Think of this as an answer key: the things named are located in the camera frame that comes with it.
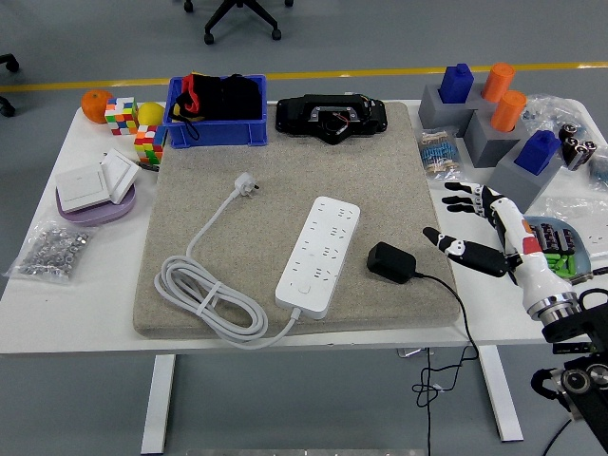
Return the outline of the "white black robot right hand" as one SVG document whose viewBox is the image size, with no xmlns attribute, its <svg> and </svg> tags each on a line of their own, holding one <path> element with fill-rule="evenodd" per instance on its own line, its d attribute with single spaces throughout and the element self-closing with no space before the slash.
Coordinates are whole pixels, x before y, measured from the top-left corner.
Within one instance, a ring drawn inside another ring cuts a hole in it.
<svg viewBox="0 0 608 456">
<path fill-rule="evenodd" d="M 445 188 L 467 193 L 465 197 L 443 198 L 447 210 L 486 219 L 503 247 L 499 251 L 471 240 L 448 236 L 432 227 L 424 228 L 424 236 L 449 259 L 490 276 L 512 275 L 523 291 L 522 304 L 529 313 L 533 306 L 551 296 L 574 297 L 572 285 L 550 270 L 530 225 L 511 199 L 478 183 L 450 181 Z"/>
</svg>

